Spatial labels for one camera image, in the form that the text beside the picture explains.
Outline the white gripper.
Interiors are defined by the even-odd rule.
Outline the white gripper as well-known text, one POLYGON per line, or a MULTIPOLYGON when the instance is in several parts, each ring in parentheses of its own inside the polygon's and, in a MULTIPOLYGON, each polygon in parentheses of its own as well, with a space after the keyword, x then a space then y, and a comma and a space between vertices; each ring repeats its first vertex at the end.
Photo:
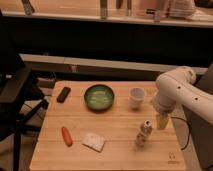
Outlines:
POLYGON ((169 116, 166 114, 174 110, 174 101, 158 91, 152 99, 152 104, 156 112, 159 113, 156 115, 157 129, 164 130, 169 121, 169 116))

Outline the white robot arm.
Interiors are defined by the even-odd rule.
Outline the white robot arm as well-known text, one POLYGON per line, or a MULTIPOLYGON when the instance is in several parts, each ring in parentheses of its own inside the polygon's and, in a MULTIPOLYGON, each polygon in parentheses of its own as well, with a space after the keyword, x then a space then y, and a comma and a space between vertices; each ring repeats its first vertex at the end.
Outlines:
POLYGON ((213 95, 194 87, 195 81, 196 73, 188 66, 177 67, 157 77, 157 92, 152 105, 157 112, 159 130, 166 128, 169 114, 173 112, 177 103, 213 125, 213 95))

